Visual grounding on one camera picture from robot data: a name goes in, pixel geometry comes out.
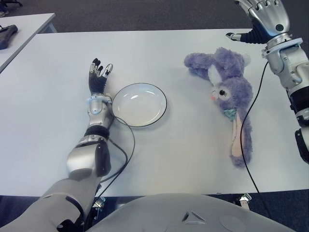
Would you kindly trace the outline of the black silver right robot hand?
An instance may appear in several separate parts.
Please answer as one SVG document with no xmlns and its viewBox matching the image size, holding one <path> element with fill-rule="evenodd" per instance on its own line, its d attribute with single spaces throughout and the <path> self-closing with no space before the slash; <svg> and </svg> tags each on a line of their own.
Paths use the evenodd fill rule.
<svg viewBox="0 0 309 232">
<path fill-rule="evenodd" d="M 289 38 L 290 20 L 280 0 L 236 0 L 252 23 L 246 33 L 229 32 L 226 37 L 232 41 L 248 44 L 266 44 L 274 38 Z"/>
</svg>

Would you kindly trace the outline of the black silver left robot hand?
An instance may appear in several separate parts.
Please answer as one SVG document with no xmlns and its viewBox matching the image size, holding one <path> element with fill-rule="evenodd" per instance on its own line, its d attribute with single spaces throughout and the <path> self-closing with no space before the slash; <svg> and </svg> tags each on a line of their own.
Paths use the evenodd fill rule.
<svg viewBox="0 0 309 232">
<path fill-rule="evenodd" d="M 88 86 L 91 95 L 104 93 L 108 76 L 113 70 L 112 64 L 108 64 L 105 69 L 100 64 L 100 60 L 95 58 L 89 68 Z"/>
</svg>

